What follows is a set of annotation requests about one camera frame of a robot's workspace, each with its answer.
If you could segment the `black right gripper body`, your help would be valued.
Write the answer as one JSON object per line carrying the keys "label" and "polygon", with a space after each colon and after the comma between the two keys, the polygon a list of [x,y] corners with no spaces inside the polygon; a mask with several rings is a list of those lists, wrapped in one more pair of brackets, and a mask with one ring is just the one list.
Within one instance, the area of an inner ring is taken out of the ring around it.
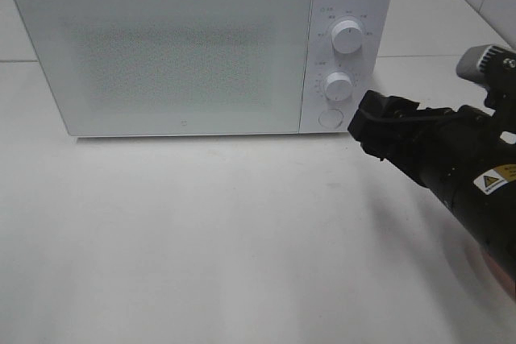
{"label": "black right gripper body", "polygon": [[369,90],[348,131],[362,149],[388,160],[440,199],[473,187],[484,195],[515,181],[515,146],[501,138],[499,112],[472,106],[420,108],[417,102]]}

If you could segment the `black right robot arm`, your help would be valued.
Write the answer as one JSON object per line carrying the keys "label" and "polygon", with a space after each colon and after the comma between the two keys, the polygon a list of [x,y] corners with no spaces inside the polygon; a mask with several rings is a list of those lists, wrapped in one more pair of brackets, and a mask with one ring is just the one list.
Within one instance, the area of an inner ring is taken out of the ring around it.
{"label": "black right robot arm", "polygon": [[369,90],[348,131],[362,149],[429,189],[515,275],[515,146],[471,106],[420,108]]}

